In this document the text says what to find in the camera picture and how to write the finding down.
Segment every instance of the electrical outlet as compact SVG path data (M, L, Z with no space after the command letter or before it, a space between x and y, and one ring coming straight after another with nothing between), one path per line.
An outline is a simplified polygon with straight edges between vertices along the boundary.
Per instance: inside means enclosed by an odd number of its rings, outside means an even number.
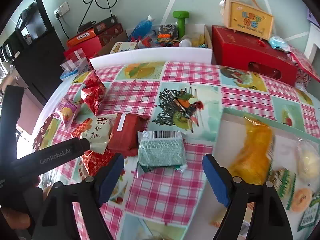
M60 16L62 16L64 14L66 14L68 11L70 11L69 5L67 2L64 2L53 13L54 13L54 15L56 15L58 13Z

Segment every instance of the hand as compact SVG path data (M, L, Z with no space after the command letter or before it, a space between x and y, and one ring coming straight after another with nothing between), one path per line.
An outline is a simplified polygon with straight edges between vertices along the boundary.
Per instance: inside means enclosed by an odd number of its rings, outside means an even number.
M38 178L38 181L36 182L35 186L38 186L39 183L40 183L40 178ZM48 196L50 190L51 190L51 186L44 188L43 190L44 200ZM5 208L5 207L1 208L1 212L4 218L7 220L7 223L11 229L27 229L30 227L31 221L28 214L24 214L24 213L12 210L10 208Z

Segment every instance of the green dumbbell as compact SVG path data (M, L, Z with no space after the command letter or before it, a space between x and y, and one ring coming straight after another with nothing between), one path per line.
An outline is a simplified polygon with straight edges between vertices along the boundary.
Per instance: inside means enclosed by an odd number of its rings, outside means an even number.
M184 19L189 18L190 14L187 11L174 11L172 12L172 16L178 19L179 39L181 39L185 34Z

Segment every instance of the blue bottle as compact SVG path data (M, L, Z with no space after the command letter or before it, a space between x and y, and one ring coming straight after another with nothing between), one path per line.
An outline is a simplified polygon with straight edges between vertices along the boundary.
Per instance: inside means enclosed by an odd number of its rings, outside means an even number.
M141 36L141 38L146 36L147 33L152 28L153 20L154 19L149 15L147 19L144 19L141 22L139 22L138 25L135 27L135 29L130 34L130 36L128 37L128 41L131 41L131 37L134 37L134 39L138 39L139 36Z

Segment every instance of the metal screw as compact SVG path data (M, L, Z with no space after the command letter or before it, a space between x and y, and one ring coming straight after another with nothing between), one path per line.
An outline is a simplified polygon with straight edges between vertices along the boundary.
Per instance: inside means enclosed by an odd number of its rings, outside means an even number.
M85 182L88 182L88 183L90 183L90 182L93 182L93 180L94 180L94 177L92 177L92 176L89 176L89 177L86 177L85 179Z
M234 177L234 178L233 178L233 181L234 181L235 183L240 183L240 182L242 181L242 179L241 179L240 177Z
M55 184L53 184L54 187L61 187L63 186L63 183L61 181L57 181Z
M273 183L271 181L266 182L267 187L273 187Z

